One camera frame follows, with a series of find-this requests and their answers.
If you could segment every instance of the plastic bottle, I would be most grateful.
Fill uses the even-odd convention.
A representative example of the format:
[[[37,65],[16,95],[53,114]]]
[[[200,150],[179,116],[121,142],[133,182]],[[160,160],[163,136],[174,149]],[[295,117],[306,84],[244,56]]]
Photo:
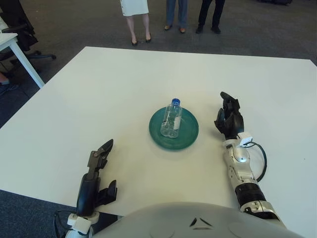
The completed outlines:
[[[181,118],[182,108],[180,107],[180,100],[174,98],[172,103],[167,105],[165,109],[164,120],[160,127],[161,134],[169,138],[178,137]]]

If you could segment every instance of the office chair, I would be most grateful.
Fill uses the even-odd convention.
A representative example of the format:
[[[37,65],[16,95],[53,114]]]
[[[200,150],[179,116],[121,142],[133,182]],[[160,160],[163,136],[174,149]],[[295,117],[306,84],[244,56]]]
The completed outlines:
[[[18,45],[23,52],[30,50],[30,46],[38,42],[36,39],[34,28],[27,18],[22,5],[19,0],[0,0],[0,8],[2,13],[0,13],[1,18],[8,25],[8,28],[3,29],[3,33],[17,33]],[[0,61],[6,60],[13,56],[14,53],[10,50],[3,50],[0,52]],[[55,55],[43,55],[40,51],[35,51],[31,54],[26,54],[28,59],[42,59],[42,58],[52,58],[56,59]],[[15,65],[15,70],[19,62],[17,59],[10,61]]]

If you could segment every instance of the white skirt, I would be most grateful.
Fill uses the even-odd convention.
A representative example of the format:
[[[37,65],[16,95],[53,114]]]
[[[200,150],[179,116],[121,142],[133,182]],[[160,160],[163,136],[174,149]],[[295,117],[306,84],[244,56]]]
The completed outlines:
[[[124,16],[149,13],[147,0],[120,0]]]

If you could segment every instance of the person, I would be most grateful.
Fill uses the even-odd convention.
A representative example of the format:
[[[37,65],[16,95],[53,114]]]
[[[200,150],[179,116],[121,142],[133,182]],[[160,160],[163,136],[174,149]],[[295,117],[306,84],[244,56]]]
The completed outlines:
[[[205,24],[207,14],[208,14],[208,9],[209,9],[211,2],[212,2],[212,0],[203,0],[202,8],[200,10],[199,20],[198,20],[199,25],[198,25],[198,28],[196,30],[197,34],[200,34],[203,31],[204,24]],[[215,0],[216,6],[214,9],[214,13],[213,13],[211,30],[216,34],[221,33],[221,30],[219,29],[219,22],[220,22],[222,10],[223,10],[224,2],[225,2],[225,0]]]
[[[147,0],[121,0],[121,8],[123,16],[126,17],[129,30],[131,32],[131,42],[133,46],[138,45],[137,37],[134,33],[134,15],[142,15],[143,24],[145,28],[145,39],[149,43],[151,41],[150,34],[150,18]]]
[[[2,96],[7,91],[12,91],[16,89],[18,85],[10,84],[9,79],[0,72],[0,96]]]
[[[168,31],[173,26],[174,11],[176,0],[166,0],[166,25],[165,31]],[[180,33],[184,34],[186,31],[187,22],[187,5],[188,0],[178,0],[178,24]]]

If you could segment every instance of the gray carpet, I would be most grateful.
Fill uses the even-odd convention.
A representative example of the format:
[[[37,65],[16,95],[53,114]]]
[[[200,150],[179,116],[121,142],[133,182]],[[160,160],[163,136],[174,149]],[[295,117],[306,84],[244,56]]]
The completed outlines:
[[[301,58],[317,64],[315,0],[294,0],[289,6],[256,0],[227,0],[220,22],[221,35],[215,35],[209,29],[214,3],[207,18],[209,24],[203,34],[197,35],[195,29],[201,0],[189,0],[188,28],[186,34],[181,35],[177,27],[168,32],[163,30],[165,0],[148,0],[153,41],[150,44],[144,42],[142,21],[136,17],[136,32],[141,42],[136,48],[131,46],[119,0],[22,0],[21,3],[39,40],[32,49],[57,55],[56,60],[32,61],[42,71],[40,76],[45,82],[85,46]],[[20,87],[0,97],[0,127],[38,91],[23,68],[11,81]],[[0,191],[0,236],[51,237],[56,209],[65,208]],[[112,219],[106,217],[103,225],[113,222]]]

